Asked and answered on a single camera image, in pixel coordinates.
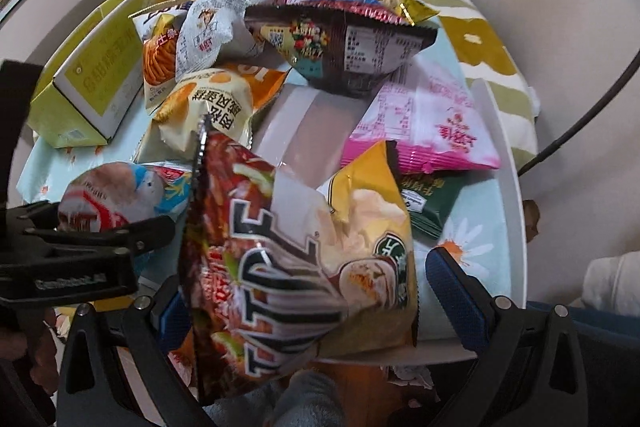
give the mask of dark green snack bag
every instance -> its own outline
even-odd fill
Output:
[[[414,230],[437,239],[465,184],[462,172],[408,174],[402,177],[402,199]]]

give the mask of wooden floor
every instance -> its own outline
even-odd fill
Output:
[[[379,367],[329,363],[314,367],[335,380],[347,427],[385,427],[388,416],[404,405],[405,388],[386,382]]]

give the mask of metal pin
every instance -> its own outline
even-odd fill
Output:
[[[81,317],[84,317],[90,311],[91,311],[91,304],[87,304],[86,302],[84,302],[78,306],[78,309],[76,310],[76,315],[80,315]]]
[[[511,299],[505,297],[504,295],[497,296],[495,298],[495,305],[498,306],[501,310],[508,310],[511,308]]]
[[[151,297],[148,297],[147,295],[141,295],[140,297],[138,297],[136,300],[133,301],[133,307],[137,310],[144,310],[146,308],[149,308],[150,304],[151,304]]]
[[[562,306],[562,304],[557,304],[554,311],[559,317],[566,317],[569,314],[569,310]]]

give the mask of green and white striped fabric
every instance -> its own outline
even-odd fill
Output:
[[[420,0],[439,12],[439,19],[462,73],[470,84],[484,78],[500,110],[500,120],[516,169],[538,152],[527,83],[491,25],[470,0]]]

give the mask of daisy print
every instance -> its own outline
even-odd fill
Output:
[[[494,245],[490,243],[475,245],[474,240],[482,232],[482,225],[476,225],[471,230],[468,228],[469,222],[466,217],[460,222],[458,228],[456,228],[451,219],[448,219],[438,246],[446,248],[467,275],[482,280],[489,276],[489,270],[481,264],[476,263],[476,258],[492,251]]]

